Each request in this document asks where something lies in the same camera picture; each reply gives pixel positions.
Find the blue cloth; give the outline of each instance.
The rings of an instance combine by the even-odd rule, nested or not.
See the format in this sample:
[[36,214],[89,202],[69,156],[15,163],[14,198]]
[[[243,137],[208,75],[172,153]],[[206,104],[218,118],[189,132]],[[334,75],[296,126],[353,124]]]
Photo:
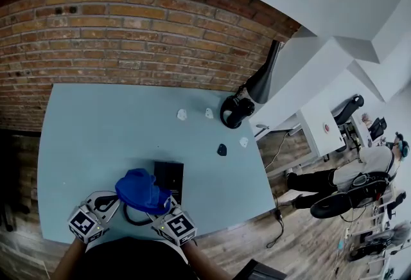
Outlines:
[[116,192],[121,201],[134,209],[155,215],[168,213],[171,191],[159,188],[154,182],[155,176],[144,169],[129,170],[117,182]]

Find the black pants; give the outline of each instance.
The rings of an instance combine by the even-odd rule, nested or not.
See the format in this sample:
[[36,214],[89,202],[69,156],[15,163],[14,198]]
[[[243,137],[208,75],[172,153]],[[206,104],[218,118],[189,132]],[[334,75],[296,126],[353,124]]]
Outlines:
[[334,171],[335,169],[316,171],[315,173],[304,175],[289,174],[287,178],[288,189],[318,192],[316,195],[295,199],[294,207],[297,209],[310,208],[317,201],[337,191],[337,187],[333,184]]

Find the white shirt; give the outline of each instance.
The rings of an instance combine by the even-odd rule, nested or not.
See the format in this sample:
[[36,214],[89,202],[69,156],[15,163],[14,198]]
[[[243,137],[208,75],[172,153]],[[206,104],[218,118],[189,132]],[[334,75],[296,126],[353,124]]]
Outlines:
[[[349,164],[342,166],[334,172],[333,183],[338,190],[346,191],[349,189],[353,180],[359,173],[372,173],[373,171],[387,171],[392,152],[386,146],[373,146],[362,148],[359,153],[360,160],[356,159]],[[396,172],[395,164],[391,167],[389,175],[393,176]]]

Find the person's arm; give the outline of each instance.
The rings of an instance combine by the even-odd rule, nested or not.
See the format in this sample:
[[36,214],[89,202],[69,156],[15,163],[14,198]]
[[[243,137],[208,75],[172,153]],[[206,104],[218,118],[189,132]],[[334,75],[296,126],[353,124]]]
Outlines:
[[75,238],[51,276],[51,280],[70,280],[86,248],[85,243]]
[[189,241],[181,249],[187,257],[188,263],[200,280],[229,280],[232,277],[211,261],[192,241]]

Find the black cable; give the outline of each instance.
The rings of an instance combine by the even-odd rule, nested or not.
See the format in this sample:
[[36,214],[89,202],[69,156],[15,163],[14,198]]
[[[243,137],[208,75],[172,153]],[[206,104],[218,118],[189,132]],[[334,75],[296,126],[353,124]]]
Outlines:
[[340,215],[341,219],[347,223],[353,223],[355,221],[358,221],[360,219],[360,217],[364,214],[365,210],[367,209],[367,206],[364,207],[363,211],[361,212],[361,214],[359,215],[359,217],[357,217],[355,220],[352,221],[347,221],[344,217],[342,217],[342,215]]
[[[274,198],[275,198],[275,200],[276,200],[276,203],[275,203],[275,205],[277,206],[276,207],[276,209],[279,211],[279,209],[278,209],[278,198],[277,198],[277,195],[275,194],[275,193],[273,193],[273,196],[274,196]],[[279,213],[279,216],[277,217],[277,216],[275,216],[275,218],[276,218],[276,220],[280,223],[280,225],[281,225],[281,233],[280,233],[280,235],[278,236],[278,237],[276,237],[273,241],[271,241],[271,242],[269,242],[269,243],[267,243],[266,244],[266,248],[267,249],[270,249],[270,248],[272,248],[276,243],[277,243],[277,240],[284,234],[284,222],[281,220],[281,213]]]

